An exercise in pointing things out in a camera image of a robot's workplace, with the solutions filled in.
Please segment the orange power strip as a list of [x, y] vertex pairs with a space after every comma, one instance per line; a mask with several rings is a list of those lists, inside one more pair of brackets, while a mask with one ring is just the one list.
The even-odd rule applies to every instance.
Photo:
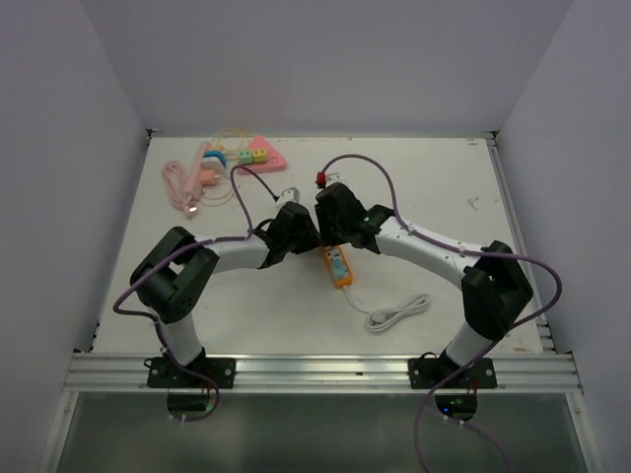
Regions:
[[322, 249], [324, 265], [333, 287], [343, 290], [354, 282], [354, 276], [342, 248], [337, 246], [325, 246]]

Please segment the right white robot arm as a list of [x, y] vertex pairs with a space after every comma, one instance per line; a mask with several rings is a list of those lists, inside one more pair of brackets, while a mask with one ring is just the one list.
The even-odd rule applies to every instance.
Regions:
[[495, 240], [455, 251], [416, 236], [383, 205], [365, 208], [345, 184], [328, 185], [316, 195], [315, 213], [322, 241], [348, 243], [374, 254], [412, 263], [461, 291], [464, 323], [428, 372], [450, 386], [474, 375], [471, 359], [501, 341], [529, 304], [533, 290], [509, 246]]

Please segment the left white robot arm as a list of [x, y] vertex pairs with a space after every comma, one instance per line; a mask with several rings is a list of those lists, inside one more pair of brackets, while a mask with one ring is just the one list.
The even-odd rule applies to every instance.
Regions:
[[132, 272], [129, 284], [171, 354], [171, 376], [186, 387], [204, 377], [205, 351], [192, 312], [213, 274], [266, 269], [289, 253], [302, 254], [319, 244], [308, 209], [295, 202], [284, 204], [268, 224], [247, 236], [202, 240], [183, 227], [170, 229]]

